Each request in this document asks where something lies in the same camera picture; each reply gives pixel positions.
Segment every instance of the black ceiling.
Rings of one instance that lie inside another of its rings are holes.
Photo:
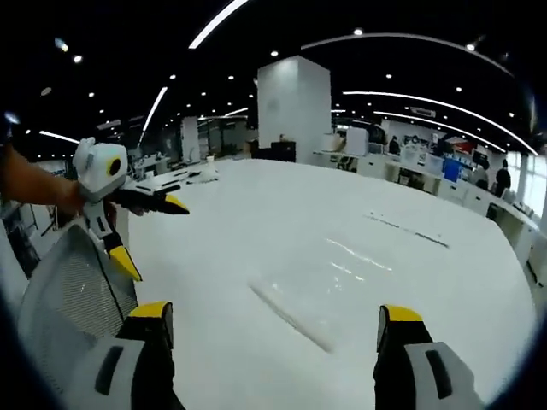
[[[142,125],[163,86],[168,92],[150,123],[151,136],[166,123],[174,124],[168,120],[177,113],[211,115],[213,109],[225,114],[253,108],[253,79],[259,67],[276,60],[272,50],[279,51],[277,59],[301,54],[330,69],[332,102],[349,116],[355,110],[357,118],[369,117],[377,109],[407,114],[409,101],[343,96],[344,91],[410,94],[474,111],[539,145],[533,137],[538,129],[531,127],[530,90],[541,101],[541,51],[535,44],[543,35],[538,13],[523,2],[509,9],[499,2],[471,0],[249,0],[197,50],[188,50],[230,2],[25,1],[6,6],[3,109],[19,115],[18,138],[26,154],[74,150],[73,144],[40,136],[38,130],[75,139],[103,138],[111,131],[100,132],[96,125],[106,120],[142,115]],[[350,35],[356,27],[365,33],[419,34],[461,45],[484,36],[476,51],[502,62],[515,76],[465,50],[411,38],[360,38],[300,50],[305,44]],[[55,47],[55,38],[67,43],[67,53]],[[509,59],[501,60],[505,53]],[[83,56],[80,64],[73,63],[75,54]],[[392,79],[385,77],[388,73]],[[169,79],[171,74],[177,78]],[[462,92],[456,92],[457,86]],[[52,91],[42,97],[45,87]],[[89,98],[89,92],[95,96]],[[522,149],[506,133],[467,114],[435,104],[413,105],[447,115],[446,124],[471,132],[481,128],[484,138]],[[509,118],[509,112],[515,117]],[[125,142],[135,144],[134,139]]]

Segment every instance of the white pillar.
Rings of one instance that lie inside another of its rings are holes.
[[[526,177],[528,175],[528,155],[521,155],[521,173],[519,174],[519,184],[516,189],[516,200],[523,202],[524,191],[526,189]]]
[[[301,56],[258,70],[258,136],[261,148],[281,134],[297,143],[297,162],[314,164],[321,137],[332,132],[331,73]]]
[[[180,137],[182,138],[183,162],[187,164],[199,162],[197,117],[185,117],[182,120]]]

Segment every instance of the person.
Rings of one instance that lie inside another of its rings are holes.
[[[503,160],[502,168],[496,174],[496,192],[494,194],[501,198],[505,189],[511,188],[511,175],[509,175],[507,160]]]
[[[397,137],[395,136],[393,136],[390,141],[389,153],[393,155],[401,154],[401,147],[399,146],[399,143],[397,142]]]
[[[478,165],[471,177],[472,184],[483,190],[488,190],[488,187],[490,186],[488,181],[488,168],[490,168],[490,163],[488,161],[485,161],[482,166]]]

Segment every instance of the desk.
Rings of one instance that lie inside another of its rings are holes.
[[[144,277],[139,302],[174,304],[174,390],[186,408],[374,409],[378,311],[387,302],[422,315],[473,371],[483,401],[511,379],[536,316],[521,266],[491,220],[323,167],[216,166],[219,181],[174,192],[190,215],[129,215]],[[257,278],[298,293],[288,306],[326,321],[330,354],[251,291]]]

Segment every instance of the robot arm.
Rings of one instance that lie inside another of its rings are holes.
[[[119,270],[140,282],[142,277],[137,267],[120,235],[106,218],[104,201],[118,203],[124,208],[142,208],[165,214],[188,214],[188,208],[161,189],[139,186],[129,178],[127,151],[122,145],[95,144],[95,138],[82,139],[73,164],[78,172],[81,194],[87,200],[84,216],[91,239],[109,255]]]

